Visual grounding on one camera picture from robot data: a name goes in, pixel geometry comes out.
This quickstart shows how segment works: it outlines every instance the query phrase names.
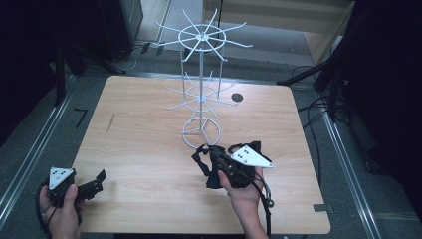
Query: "hand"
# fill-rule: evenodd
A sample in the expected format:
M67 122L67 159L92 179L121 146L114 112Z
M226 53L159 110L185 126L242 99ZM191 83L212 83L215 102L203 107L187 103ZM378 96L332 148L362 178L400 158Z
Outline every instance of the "hand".
M263 176L263 168L255 167L255 172ZM230 185L229 178L227 175L219 170L218 176L220 177L220 184L227 190L227 194L230 197L232 207L242 224L245 236L248 239L252 238L268 238L264 228L261 225L260 218L258 215L258 205L260 202L260 193L263 189L263 182L261 178L256 176L255 183L260 189L260 192L250 184L246 188L232 188Z
M44 186L40 193L40 208L46 213L47 221L52 238L76 239L80 238L81 232L78 228L78 215L75 211L75 198L78 195L78 188L72 184L65 195L63 208L56 208L49 198L49 188ZM77 205L84 210L84 201Z

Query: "wire spinner rack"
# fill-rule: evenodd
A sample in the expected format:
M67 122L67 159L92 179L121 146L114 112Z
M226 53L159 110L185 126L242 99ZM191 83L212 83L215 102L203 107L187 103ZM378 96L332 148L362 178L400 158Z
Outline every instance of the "wire spinner rack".
M233 84L231 84L229 87L221 89L223 62L227 62L227 59L224 58L225 44L230 43L243 48L250 48L252 47L252 45L243 45L227 39L226 32L241 28L246 25L246 22L239 26L222 30L219 27L212 25L217 15L217 9L215 10L213 17L211 18L208 24L194 24L191 19L186 15L185 11L182 10L182 12L186 19L189 21L190 25L188 25L182 30L178 30L156 23L160 28L178 32L178 38L177 40L172 42L159 43L155 45L159 47L177 43L180 45L182 91L174 90L168 87L167 89L171 92L181 94L183 96L183 103L170 107L168 109L173 110L185 106L192 111L192 116L183 126L181 134L186 144L193 148L197 148L200 145L194 145L191 140L188 139L188 137L196 138L200 136L205 139L204 143L209 145L216 144L221 137L220 126L214 120L210 119L209 117L205 117L204 114L209 113L215 119L218 120L219 118L215 114L214 110L219 104L225 104L230 106L236 105L236 103L223 102L220 100L220 93L233 87ZM186 50L189 53L186 55L186 57L184 57L183 53ZM194 83L191 77L189 77L189 75L187 74L187 72L184 71L184 63L186 63L194 53L199 53L199 81L197 81L196 83ZM210 81L213 74L212 71L207 77L206 82L204 83L205 53L215 53L220 59L220 75L217 89L215 89L215 87L213 88L210 85Z

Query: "wooden table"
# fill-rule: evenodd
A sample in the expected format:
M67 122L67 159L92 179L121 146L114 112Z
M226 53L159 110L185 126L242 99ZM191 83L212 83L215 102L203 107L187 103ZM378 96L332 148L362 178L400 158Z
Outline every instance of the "wooden table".
M224 189L205 188L206 177L191 158L194 149L181 136L192 116L182 102L179 80L111 77L75 159L77 183L105 169L104 191L87 201L84 232L243 233ZM262 142L275 164L264 176L272 191L273 234L325 234L330 230L317 178L292 92L280 86L235 84L220 95L218 145ZM211 165L208 156L202 160ZM265 213L260 205L265 227Z

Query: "white triangular marker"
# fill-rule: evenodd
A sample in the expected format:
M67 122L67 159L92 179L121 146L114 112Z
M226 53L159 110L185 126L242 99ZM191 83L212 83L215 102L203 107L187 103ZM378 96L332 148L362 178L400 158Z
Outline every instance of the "white triangular marker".
M72 175L72 173L74 173L74 170L72 168L52 167L50 169L50 190L53 190L57 186L59 186L59 184L66 180L68 176Z
M269 162L264 157L260 156L248 145L233 152L230 157L233 160L238 161L247 166L274 167L272 162Z

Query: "black hole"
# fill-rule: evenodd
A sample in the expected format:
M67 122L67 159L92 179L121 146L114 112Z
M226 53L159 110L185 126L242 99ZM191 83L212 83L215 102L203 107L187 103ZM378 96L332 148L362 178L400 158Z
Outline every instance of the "black hole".
M243 100L243 96L240 95L239 93L235 93L232 95L232 100L234 102L241 102Z

